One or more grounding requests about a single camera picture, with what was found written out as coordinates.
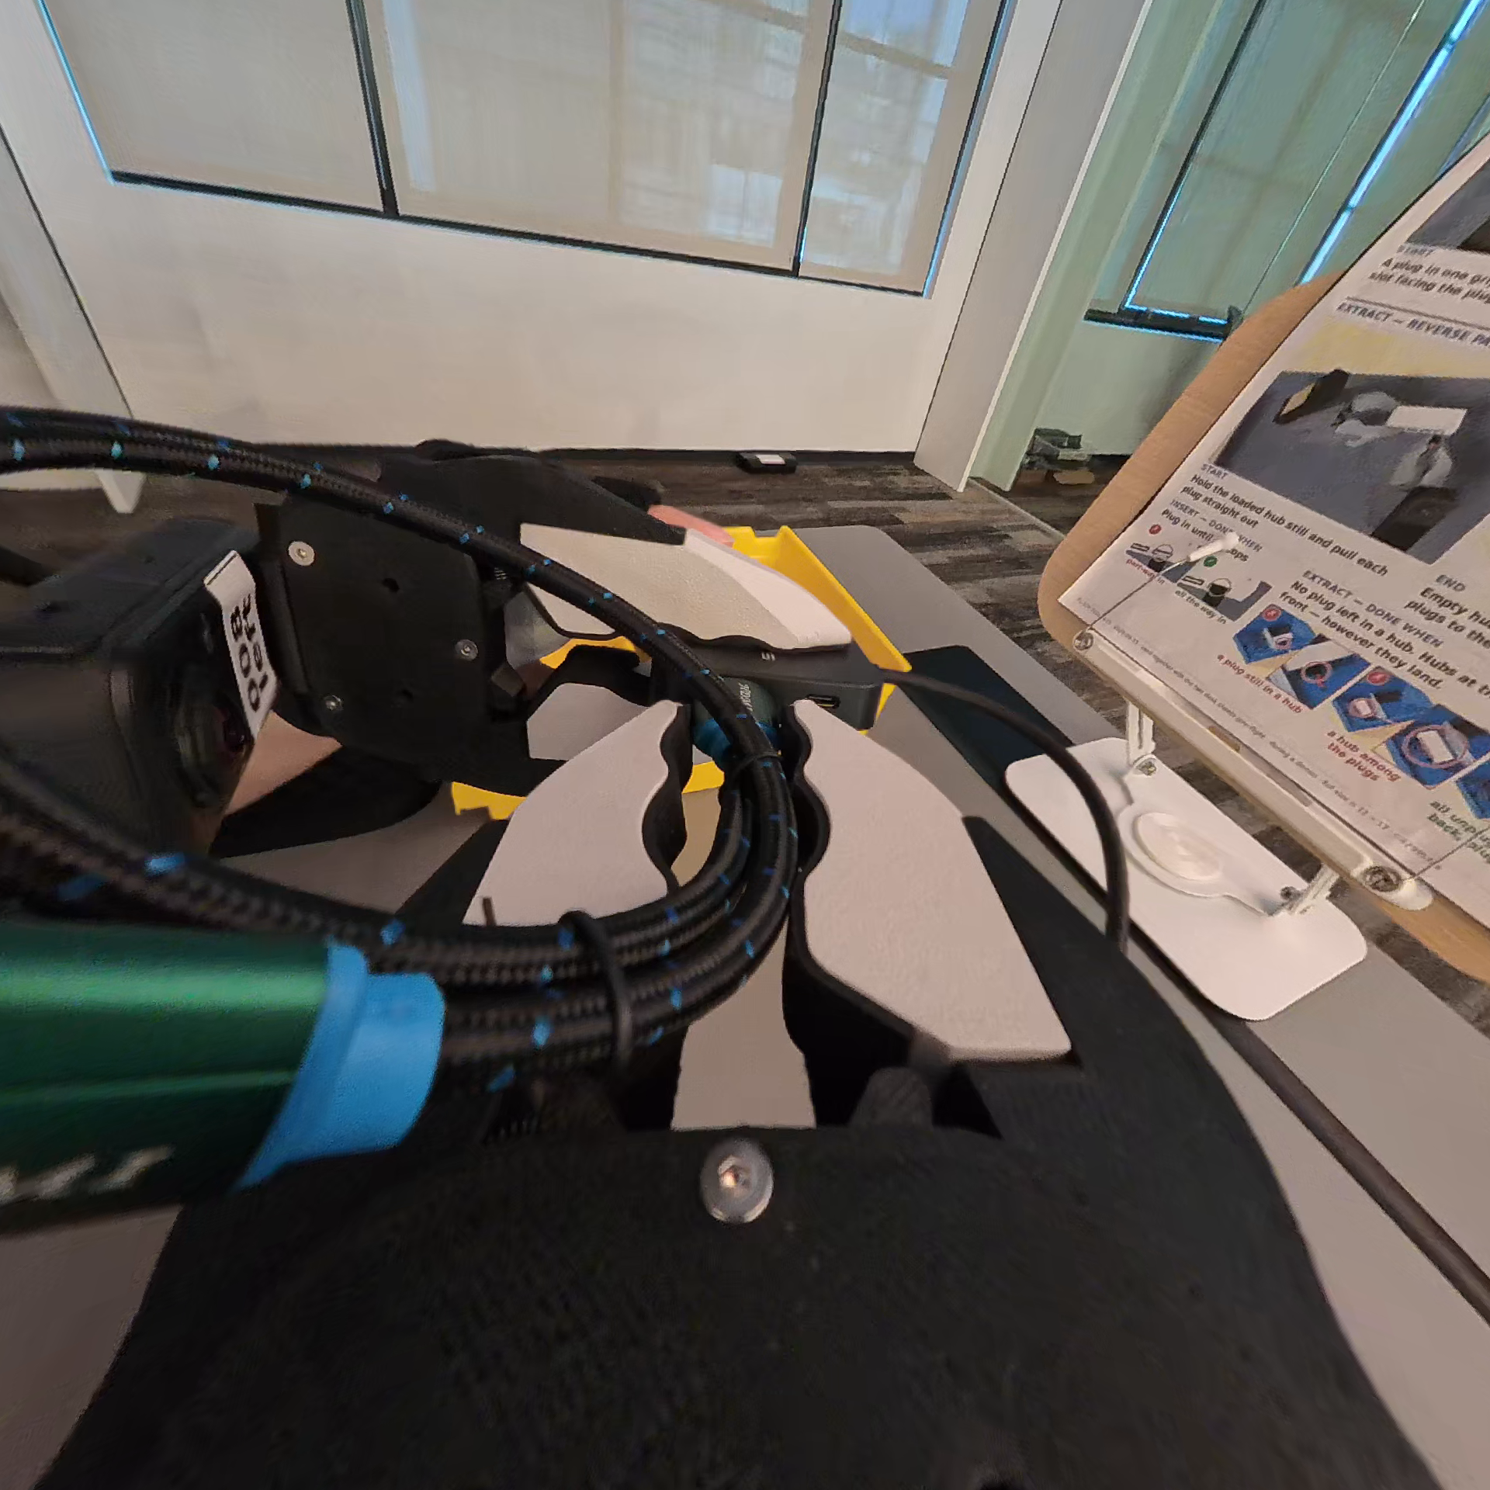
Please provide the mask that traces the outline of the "black braided cable green plug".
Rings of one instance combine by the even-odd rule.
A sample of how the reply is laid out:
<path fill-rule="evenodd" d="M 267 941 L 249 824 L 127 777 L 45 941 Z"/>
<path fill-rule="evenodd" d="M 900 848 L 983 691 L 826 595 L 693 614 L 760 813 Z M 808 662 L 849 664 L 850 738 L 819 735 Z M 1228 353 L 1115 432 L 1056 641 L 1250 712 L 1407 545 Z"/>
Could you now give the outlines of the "black braided cable green plug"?
<path fill-rule="evenodd" d="M 427 1111 L 536 1075 L 650 1075 L 749 980 L 794 910 L 803 854 L 778 728 L 666 628 L 521 542 L 524 526 L 684 542 L 583 474 L 425 446 L 368 478 L 274 448 L 113 416 L 4 407 L 4 474 L 104 469 L 315 497 L 513 570 L 563 644 L 636 655 L 657 703 L 604 740 L 677 751 L 680 855 L 639 909 L 558 925 L 373 909 L 143 850 L 50 806 L 4 763 L 4 1232 L 260 1187 L 400 1146 Z"/>

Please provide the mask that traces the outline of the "white stand base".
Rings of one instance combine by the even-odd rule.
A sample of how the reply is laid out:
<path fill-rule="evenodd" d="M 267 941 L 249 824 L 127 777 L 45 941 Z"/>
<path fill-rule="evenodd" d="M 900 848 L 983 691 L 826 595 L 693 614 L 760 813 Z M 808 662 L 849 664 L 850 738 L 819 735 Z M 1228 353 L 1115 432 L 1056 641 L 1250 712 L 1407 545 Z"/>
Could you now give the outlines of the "white stand base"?
<path fill-rule="evenodd" d="M 1351 918 L 1180 774 L 1120 738 L 1072 747 L 1113 813 L 1131 919 L 1223 1013 L 1264 1022 L 1367 960 Z"/>

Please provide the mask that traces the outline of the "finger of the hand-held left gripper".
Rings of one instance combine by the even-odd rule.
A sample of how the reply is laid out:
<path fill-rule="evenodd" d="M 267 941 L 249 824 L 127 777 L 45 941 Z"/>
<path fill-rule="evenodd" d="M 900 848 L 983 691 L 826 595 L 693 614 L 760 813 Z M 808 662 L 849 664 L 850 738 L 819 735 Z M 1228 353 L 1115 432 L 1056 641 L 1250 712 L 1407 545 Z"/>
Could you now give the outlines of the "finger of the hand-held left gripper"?
<path fill-rule="evenodd" d="M 524 526 L 521 542 L 700 643 L 746 641 L 771 651 L 852 643 L 850 628 L 810 589 L 693 529 L 680 543 L 657 543 Z"/>
<path fill-rule="evenodd" d="M 536 692 L 536 760 L 561 763 L 641 717 L 657 703 L 691 706 L 659 689 L 638 662 L 563 662 Z"/>

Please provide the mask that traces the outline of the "yellow plastic bin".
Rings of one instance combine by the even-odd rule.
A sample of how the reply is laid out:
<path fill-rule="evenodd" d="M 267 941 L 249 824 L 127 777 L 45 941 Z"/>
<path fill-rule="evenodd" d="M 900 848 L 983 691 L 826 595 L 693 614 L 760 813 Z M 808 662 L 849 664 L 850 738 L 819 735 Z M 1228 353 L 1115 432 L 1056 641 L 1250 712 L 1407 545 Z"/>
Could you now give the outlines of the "yellow plastic bin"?
<path fill-rule="evenodd" d="M 779 527 L 772 534 L 758 534 L 751 527 L 728 527 L 726 534 L 733 540 L 737 554 L 790 579 L 826 605 L 849 628 L 870 662 L 897 676 L 911 671 L 911 662 L 889 636 L 792 527 Z M 524 799 L 462 783 L 451 785 L 453 809 L 458 815 L 481 811 L 494 822 L 510 820 Z"/>

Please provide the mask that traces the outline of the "instruction sheet on wooden board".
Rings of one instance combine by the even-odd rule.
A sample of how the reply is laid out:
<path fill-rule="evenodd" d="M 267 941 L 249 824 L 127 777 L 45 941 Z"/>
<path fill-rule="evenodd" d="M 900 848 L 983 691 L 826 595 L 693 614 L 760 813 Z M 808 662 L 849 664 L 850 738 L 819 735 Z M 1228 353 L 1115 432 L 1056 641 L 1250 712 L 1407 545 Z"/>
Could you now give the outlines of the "instruction sheet on wooden board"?
<path fill-rule="evenodd" d="M 1489 142 L 1234 334 L 1044 572 L 1056 643 L 1487 981 Z"/>

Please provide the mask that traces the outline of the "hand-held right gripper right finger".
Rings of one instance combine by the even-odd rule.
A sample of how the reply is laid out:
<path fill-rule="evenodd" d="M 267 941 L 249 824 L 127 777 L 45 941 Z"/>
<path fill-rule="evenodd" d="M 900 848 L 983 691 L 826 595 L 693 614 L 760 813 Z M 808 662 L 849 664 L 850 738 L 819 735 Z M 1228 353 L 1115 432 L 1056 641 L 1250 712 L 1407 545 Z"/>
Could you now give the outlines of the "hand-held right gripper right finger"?
<path fill-rule="evenodd" d="M 962 811 L 829 712 L 790 712 L 803 861 L 787 971 L 946 1065 L 1047 1065 L 1072 1038 Z"/>

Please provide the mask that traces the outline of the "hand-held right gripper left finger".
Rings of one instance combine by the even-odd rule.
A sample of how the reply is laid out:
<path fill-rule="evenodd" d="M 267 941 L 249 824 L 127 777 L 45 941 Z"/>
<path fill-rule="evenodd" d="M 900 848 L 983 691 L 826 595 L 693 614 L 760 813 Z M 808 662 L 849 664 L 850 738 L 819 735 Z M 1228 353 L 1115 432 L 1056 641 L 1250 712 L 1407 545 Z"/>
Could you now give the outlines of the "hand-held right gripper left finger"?
<path fill-rule="evenodd" d="M 519 808 L 474 889 L 474 925 L 526 928 L 579 910 L 595 919 L 659 902 L 685 829 L 677 751 L 604 740 Z"/>

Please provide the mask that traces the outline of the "dark flat mat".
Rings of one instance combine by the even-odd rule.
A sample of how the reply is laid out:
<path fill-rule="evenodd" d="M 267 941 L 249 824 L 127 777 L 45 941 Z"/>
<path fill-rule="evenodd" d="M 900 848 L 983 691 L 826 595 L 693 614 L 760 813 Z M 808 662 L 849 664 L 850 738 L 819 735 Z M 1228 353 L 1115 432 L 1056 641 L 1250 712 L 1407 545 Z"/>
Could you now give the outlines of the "dark flat mat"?
<path fill-rule="evenodd" d="M 964 761 L 996 792 L 1010 797 L 1010 770 L 1051 753 L 1030 733 L 968 701 L 927 691 L 905 691 L 907 699 L 957 749 Z"/>

